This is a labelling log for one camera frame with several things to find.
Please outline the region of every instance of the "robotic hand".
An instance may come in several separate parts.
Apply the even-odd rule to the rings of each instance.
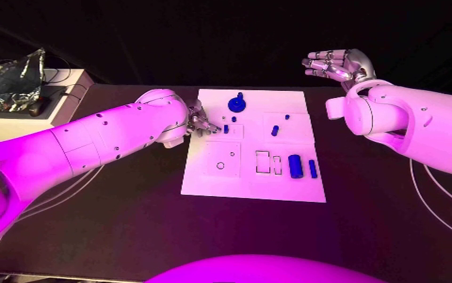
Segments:
[[[356,135],[452,173],[452,96],[379,80],[357,49],[312,52],[302,64],[307,75],[333,78],[347,92],[327,101],[328,118],[344,118]]]
[[[33,200],[55,185],[161,142],[173,148],[209,123],[199,100],[186,105],[171,90],[151,90],[128,105],[0,142],[0,238]]]

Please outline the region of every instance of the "aluminum foil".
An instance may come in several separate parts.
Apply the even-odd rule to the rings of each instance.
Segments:
[[[16,112],[36,102],[45,76],[45,49],[0,64],[0,111]]]

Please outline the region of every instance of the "black curtain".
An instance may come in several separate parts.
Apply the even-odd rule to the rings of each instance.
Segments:
[[[0,58],[43,46],[112,84],[338,86],[308,52],[358,48],[377,76],[452,93],[452,0],[1,0]]]

